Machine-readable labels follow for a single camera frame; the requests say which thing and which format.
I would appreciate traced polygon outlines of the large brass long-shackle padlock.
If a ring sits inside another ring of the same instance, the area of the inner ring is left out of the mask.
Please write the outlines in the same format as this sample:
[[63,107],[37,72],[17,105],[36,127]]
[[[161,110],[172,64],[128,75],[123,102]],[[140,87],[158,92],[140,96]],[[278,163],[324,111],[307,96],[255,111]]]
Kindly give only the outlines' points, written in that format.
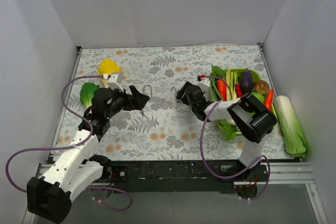
[[150,84],[146,84],[142,88],[142,92],[149,96],[150,98],[153,97],[153,91],[152,91],[152,86]]

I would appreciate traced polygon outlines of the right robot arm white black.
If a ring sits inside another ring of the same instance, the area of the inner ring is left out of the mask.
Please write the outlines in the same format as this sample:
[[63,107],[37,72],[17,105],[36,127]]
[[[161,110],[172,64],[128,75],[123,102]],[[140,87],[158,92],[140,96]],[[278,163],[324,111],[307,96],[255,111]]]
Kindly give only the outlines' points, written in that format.
[[[188,105],[196,117],[203,122],[200,134],[201,158],[206,169],[216,178],[251,180],[256,174],[257,166],[265,155],[262,150],[265,136],[270,134],[277,123],[275,115],[253,94],[246,93],[241,98],[230,101],[209,102],[205,90],[209,86],[194,85],[186,82],[176,92],[176,99]],[[203,136],[206,123],[217,120],[234,120],[245,138],[242,153],[238,159],[238,171],[229,176],[216,174],[208,166],[203,152]]]

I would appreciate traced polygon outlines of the small brass padlock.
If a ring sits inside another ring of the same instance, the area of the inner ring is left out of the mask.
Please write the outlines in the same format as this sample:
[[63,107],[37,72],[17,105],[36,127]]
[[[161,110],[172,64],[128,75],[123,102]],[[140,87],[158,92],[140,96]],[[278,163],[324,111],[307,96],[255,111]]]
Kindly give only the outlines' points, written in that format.
[[181,103],[181,101],[177,98],[177,89],[175,87],[171,87],[171,92],[174,95],[174,99],[176,103]]

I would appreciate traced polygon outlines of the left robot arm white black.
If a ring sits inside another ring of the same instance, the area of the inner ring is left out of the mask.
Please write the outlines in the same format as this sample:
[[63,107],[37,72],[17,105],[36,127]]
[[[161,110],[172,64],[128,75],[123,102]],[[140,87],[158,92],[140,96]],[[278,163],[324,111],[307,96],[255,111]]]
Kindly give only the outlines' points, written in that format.
[[84,167],[81,163],[110,128],[110,119],[122,110],[142,110],[149,96],[130,86],[130,94],[123,89],[99,88],[94,92],[91,106],[85,110],[83,120],[69,149],[63,151],[56,162],[39,178],[27,183],[28,211],[53,223],[61,223],[69,214],[72,202],[92,182],[106,182],[112,170],[105,165],[103,156],[91,158]]

